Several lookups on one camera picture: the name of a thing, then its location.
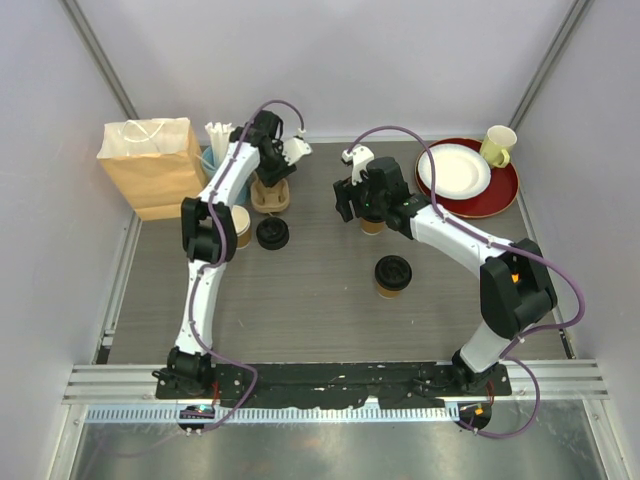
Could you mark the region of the brown paper bag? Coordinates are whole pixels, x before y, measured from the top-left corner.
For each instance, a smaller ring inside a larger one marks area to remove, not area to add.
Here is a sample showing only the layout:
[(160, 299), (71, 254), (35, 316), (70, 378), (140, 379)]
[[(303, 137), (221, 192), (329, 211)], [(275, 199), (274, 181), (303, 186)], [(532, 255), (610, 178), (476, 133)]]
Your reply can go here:
[(184, 198), (207, 184), (186, 117), (107, 123), (97, 159), (143, 221), (179, 217)]

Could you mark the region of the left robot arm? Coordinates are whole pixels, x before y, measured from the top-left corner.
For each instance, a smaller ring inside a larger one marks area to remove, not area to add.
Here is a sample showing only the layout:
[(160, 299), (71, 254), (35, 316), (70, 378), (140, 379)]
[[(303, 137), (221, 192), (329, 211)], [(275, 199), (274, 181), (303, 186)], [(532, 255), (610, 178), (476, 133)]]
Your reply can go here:
[(164, 368), (153, 373), (160, 399), (200, 399), (213, 394), (218, 359), (211, 351), (218, 291), (238, 248), (232, 208), (248, 180), (257, 175), (268, 187), (296, 171), (312, 152), (305, 124), (284, 140), (283, 120), (262, 109), (230, 132), (224, 159), (195, 198), (181, 204), (182, 246), (188, 259), (188, 291), (183, 319)]

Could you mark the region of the brown paper cup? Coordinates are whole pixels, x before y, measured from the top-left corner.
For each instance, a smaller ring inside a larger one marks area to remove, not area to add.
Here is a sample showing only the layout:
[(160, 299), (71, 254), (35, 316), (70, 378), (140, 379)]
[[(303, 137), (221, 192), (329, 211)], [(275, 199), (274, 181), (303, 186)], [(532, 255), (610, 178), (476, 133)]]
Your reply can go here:
[(365, 233), (366, 235), (378, 235), (379, 233), (381, 233), (385, 228), (386, 225), (383, 221), (381, 222), (374, 222), (374, 221), (370, 221), (366, 218), (361, 218), (360, 219), (360, 228), (361, 231), (363, 233)]
[(405, 285), (390, 285), (384, 283), (377, 283), (376, 290), (378, 294), (385, 299), (393, 299), (400, 295), (400, 293), (406, 289)]

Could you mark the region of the black coffee cup lid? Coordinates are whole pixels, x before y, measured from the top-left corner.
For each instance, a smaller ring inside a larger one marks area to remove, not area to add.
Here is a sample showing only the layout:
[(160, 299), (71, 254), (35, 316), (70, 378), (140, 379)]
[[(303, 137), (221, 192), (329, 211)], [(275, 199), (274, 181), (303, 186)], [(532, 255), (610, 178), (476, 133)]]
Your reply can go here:
[(398, 255), (387, 255), (378, 260), (374, 267), (377, 284), (389, 291), (404, 290), (412, 280), (409, 262)]

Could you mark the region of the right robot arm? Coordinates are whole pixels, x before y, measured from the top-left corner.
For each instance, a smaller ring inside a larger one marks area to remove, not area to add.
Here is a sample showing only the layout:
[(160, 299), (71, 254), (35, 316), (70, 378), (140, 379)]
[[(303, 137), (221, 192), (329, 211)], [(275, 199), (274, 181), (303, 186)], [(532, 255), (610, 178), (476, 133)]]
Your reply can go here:
[(355, 217), (383, 224), (410, 240), (436, 248), (479, 280), (482, 321), (452, 358), (451, 380), (472, 395), (483, 388), (501, 354), (557, 304), (557, 295), (538, 245), (510, 242), (457, 220), (423, 194), (410, 192), (392, 157), (371, 152), (342, 155), (350, 178), (334, 183), (336, 209), (346, 222)]

